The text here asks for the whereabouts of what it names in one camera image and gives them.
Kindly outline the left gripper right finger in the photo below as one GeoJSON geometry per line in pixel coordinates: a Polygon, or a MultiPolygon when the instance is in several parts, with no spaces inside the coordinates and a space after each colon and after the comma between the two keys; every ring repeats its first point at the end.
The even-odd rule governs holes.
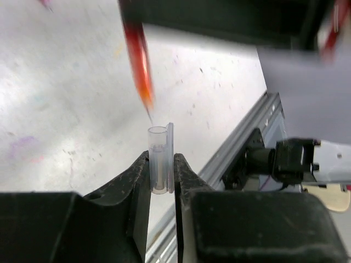
{"type": "Polygon", "coordinates": [[[329,211],[307,193],[216,191],[174,156],[179,262],[348,262],[329,211]]]}

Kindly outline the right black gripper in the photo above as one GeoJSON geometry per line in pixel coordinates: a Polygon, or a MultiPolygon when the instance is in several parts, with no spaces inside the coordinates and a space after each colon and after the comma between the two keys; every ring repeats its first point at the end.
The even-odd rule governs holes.
{"type": "Polygon", "coordinates": [[[134,22],[277,49],[315,51],[331,1],[131,1],[134,22]]]}

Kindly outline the clear pen cap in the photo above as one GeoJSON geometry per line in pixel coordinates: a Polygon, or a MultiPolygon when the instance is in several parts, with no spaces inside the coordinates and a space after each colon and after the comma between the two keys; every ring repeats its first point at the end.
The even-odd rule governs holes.
{"type": "Polygon", "coordinates": [[[173,123],[148,129],[150,187],[157,195],[174,192],[173,123]]]}

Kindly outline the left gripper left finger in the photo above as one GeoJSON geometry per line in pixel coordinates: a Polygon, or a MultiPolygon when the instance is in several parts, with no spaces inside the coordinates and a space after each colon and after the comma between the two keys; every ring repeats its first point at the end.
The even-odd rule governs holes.
{"type": "Polygon", "coordinates": [[[1,194],[1,262],[144,262],[149,155],[95,191],[1,194]]]}

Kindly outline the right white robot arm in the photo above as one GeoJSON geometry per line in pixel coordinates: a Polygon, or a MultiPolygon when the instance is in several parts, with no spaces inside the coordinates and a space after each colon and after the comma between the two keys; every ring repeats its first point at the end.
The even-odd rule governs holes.
{"type": "MultiPolygon", "coordinates": [[[[119,1],[133,78],[147,110],[153,88],[145,24],[246,45],[314,51],[330,1],[119,1]]],[[[270,175],[283,186],[316,182],[314,162],[321,144],[287,139],[274,148],[244,146],[229,168],[270,175]]]]}

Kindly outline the orange red pen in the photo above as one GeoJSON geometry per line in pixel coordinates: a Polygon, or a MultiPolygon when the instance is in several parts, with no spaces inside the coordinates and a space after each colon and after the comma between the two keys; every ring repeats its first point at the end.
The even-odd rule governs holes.
{"type": "Polygon", "coordinates": [[[134,84],[148,117],[152,119],[154,89],[148,48],[142,23],[127,18],[127,8],[130,3],[131,1],[118,1],[134,84]]]}

